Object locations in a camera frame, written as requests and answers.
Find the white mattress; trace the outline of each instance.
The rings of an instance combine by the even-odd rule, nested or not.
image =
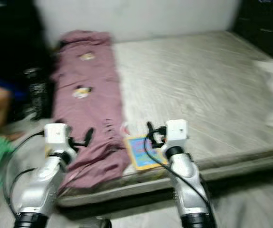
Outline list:
[[[114,45],[124,113],[132,135],[169,119],[186,119],[191,153],[203,177],[216,180],[273,168],[273,128],[264,124],[270,104],[253,60],[268,56],[228,32],[213,32]],[[67,189],[58,200],[72,207],[171,186],[161,169],[94,189]]]

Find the white wall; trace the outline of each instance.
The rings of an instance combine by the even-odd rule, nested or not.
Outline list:
[[[109,31],[117,41],[226,30],[239,0],[37,0],[55,43],[74,29]]]

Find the colorful book cover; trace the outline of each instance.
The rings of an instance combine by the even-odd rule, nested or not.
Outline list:
[[[145,136],[128,137],[125,138],[125,144],[127,147],[130,159],[137,170],[146,170],[160,165],[155,163],[144,150]],[[156,158],[158,161],[166,164],[166,159],[161,155],[159,149],[152,149],[150,140],[146,141],[146,148],[150,155]]]

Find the pink blanket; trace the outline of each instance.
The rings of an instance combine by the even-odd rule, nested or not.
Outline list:
[[[108,33],[73,31],[62,38],[56,82],[54,120],[62,119],[75,140],[95,129],[88,148],[80,147],[68,167],[63,188],[90,188],[122,176],[130,163],[122,142],[119,78]]]

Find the bed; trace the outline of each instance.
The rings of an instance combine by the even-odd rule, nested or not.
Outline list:
[[[269,57],[229,32],[114,45],[124,115],[131,135],[169,119],[186,119],[187,151],[203,178],[219,180],[273,168],[269,93],[253,60]],[[170,188],[162,168],[137,172],[91,189],[66,189],[61,207],[75,207]]]

